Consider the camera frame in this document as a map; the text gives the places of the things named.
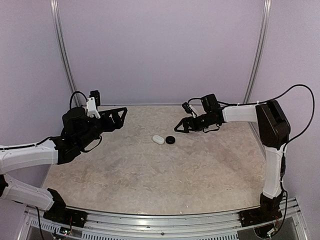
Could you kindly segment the white earbud charging case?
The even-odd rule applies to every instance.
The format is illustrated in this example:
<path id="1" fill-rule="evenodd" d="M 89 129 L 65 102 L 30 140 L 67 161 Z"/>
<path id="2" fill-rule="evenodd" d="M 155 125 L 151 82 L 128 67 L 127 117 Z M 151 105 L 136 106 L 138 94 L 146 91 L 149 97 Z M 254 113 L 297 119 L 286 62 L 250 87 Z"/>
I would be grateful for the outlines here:
<path id="1" fill-rule="evenodd" d="M 157 134 L 152 136 L 152 141 L 158 145 L 163 145 L 165 143 L 165 139 Z"/>

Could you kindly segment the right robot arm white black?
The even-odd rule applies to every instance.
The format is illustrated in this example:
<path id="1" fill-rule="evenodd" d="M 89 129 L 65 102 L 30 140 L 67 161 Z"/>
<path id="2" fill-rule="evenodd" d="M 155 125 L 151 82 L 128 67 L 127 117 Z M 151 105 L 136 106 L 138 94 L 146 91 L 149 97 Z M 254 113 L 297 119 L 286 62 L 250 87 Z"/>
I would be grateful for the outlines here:
<path id="1" fill-rule="evenodd" d="M 266 177 L 255 216 L 260 222 L 268 221 L 279 210 L 285 193 L 283 177 L 291 126 L 280 104 L 275 99 L 245 104 L 223 103 L 214 94 L 200 97 L 199 101 L 204 113 L 198 114 L 189 101 L 184 102 L 181 106 L 189 116 L 182 118 L 174 131 L 208 133 L 210 126 L 219 130 L 226 123 L 250 124 L 266 161 Z"/>

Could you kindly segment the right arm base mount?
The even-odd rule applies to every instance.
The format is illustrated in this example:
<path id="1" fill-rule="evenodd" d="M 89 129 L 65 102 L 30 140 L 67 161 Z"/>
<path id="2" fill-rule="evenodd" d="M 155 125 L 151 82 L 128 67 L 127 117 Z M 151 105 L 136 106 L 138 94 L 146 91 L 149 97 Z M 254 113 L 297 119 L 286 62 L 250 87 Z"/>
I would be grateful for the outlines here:
<path id="1" fill-rule="evenodd" d="M 260 207 L 242 210 L 238 215 L 242 227 L 274 221 L 276 218 L 280 219 L 283 216 L 280 210 L 263 213 Z"/>

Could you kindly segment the black round disc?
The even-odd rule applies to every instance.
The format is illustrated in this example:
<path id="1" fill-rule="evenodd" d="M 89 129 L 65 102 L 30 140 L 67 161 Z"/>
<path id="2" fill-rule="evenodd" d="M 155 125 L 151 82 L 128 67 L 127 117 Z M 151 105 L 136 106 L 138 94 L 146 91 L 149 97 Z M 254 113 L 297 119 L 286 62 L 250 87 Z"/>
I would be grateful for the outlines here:
<path id="1" fill-rule="evenodd" d="M 176 138 L 174 137 L 174 136 L 167 136 L 166 138 L 165 138 L 165 142 L 167 143 L 167 144 L 169 144 L 169 145 L 172 145 L 172 144 L 174 144 L 175 142 L 176 142 Z"/>

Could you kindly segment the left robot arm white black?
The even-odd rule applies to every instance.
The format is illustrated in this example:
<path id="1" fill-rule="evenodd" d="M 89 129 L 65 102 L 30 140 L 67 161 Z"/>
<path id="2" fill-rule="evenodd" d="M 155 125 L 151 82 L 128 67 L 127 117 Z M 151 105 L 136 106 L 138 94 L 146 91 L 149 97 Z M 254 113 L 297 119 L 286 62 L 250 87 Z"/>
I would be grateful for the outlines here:
<path id="1" fill-rule="evenodd" d="M 74 107 L 62 116 L 63 129 L 59 136 L 50 136 L 38 143 L 0 148 L 0 197 L 1 199 L 49 211 L 63 223 L 70 218 L 66 204 L 53 189 L 32 186 L 9 175 L 9 172 L 42 165 L 63 165 L 72 162 L 93 141 L 102 141 L 102 133 L 123 127 L 128 110 L 126 107 L 99 111 L 87 115 L 83 107 Z"/>

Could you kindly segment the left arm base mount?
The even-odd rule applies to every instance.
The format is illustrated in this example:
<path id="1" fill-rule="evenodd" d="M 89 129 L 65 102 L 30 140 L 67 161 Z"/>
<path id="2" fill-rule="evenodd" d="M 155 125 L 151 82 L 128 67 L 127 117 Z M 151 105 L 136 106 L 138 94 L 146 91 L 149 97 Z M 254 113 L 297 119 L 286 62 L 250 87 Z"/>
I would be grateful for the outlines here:
<path id="1" fill-rule="evenodd" d="M 64 208 L 63 210 L 48 210 L 43 214 L 43 217 L 47 220 L 79 228 L 84 227 L 87 216 L 88 213 L 85 211 L 70 208 Z"/>

